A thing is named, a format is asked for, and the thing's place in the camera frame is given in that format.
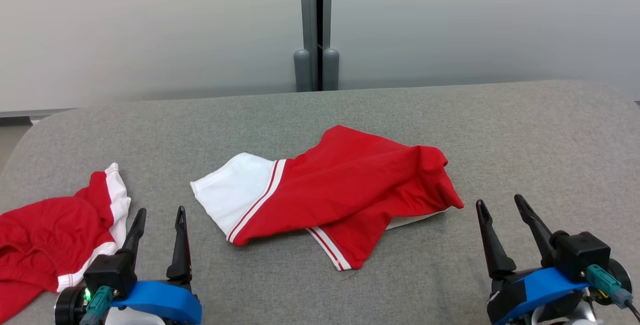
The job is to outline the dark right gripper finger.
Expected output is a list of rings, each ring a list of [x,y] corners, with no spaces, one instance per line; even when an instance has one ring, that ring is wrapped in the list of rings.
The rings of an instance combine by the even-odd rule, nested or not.
[[[493,228],[493,218],[483,200],[479,199],[476,202],[476,211],[489,277],[492,280],[500,280],[514,274],[517,266],[506,254]]]
[[[545,225],[544,221],[541,220],[537,213],[535,213],[523,195],[519,193],[515,194],[514,202],[522,221],[528,225],[534,237],[535,244],[537,245],[537,249],[541,255],[542,268],[553,267],[556,250],[550,243],[552,235],[550,229]]]

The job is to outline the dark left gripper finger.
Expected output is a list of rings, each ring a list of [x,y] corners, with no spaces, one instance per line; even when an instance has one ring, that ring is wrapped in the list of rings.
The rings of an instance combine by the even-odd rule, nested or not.
[[[190,287],[193,278],[190,242],[186,222],[186,209],[179,206],[174,221],[174,248],[171,264],[166,270],[169,284]]]
[[[133,257],[137,256],[138,245],[140,243],[140,239],[144,236],[146,228],[146,216],[147,210],[145,208],[138,210],[128,233],[126,234],[125,242],[119,249],[120,254],[131,254]]]

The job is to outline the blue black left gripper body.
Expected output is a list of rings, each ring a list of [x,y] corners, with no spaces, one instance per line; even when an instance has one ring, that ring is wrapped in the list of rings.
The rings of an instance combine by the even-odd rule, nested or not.
[[[79,325],[86,285],[68,287],[54,306],[55,325]],[[103,325],[201,325],[202,305],[183,287],[158,281],[138,281],[124,300],[113,301]]]

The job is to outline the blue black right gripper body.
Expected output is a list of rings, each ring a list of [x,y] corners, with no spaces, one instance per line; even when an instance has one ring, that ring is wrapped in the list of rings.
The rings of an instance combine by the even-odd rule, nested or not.
[[[624,268],[613,270],[609,259],[605,270],[633,293]],[[492,293],[487,300],[487,315],[491,325],[537,325],[540,322],[566,319],[565,325],[598,325],[592,302],[615,305],[605,295],[585,282],[574,283],[555,266],[517,272],[502,279],[492,279]]]

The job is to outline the red white shorts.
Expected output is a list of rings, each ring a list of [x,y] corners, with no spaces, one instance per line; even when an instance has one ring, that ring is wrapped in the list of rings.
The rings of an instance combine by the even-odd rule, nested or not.
[[[130,204],[113,163],[74,195],[0,214],[0,325],[41,293],[77,286],[96,257],[121,249]]]

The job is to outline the red white striped jersey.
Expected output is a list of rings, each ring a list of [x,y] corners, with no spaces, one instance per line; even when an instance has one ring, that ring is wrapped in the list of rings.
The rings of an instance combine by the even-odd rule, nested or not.
[[[232,245],[305,230],[348,271],[387,230],[464,208],[447,165],[439,148],[334,126],[294,158],[242,152],[190,188]]]

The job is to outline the grey cylinder post foot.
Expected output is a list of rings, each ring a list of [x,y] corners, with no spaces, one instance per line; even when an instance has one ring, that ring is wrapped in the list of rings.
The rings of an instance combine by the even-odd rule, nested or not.
[[[313,91],[313,61],[306,49],[294,52],[295,90],[298,93]]]
[[[322,52],[322,90],[339,90],[339,52],[334,48],[326,48]]]

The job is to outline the grey partition post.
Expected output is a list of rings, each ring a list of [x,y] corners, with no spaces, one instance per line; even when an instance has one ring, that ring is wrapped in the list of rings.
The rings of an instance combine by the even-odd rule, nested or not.
[[[301,0],[302,49],[311,56],[313,91],[323,91],[323,50],[331,46],[332,0]]]

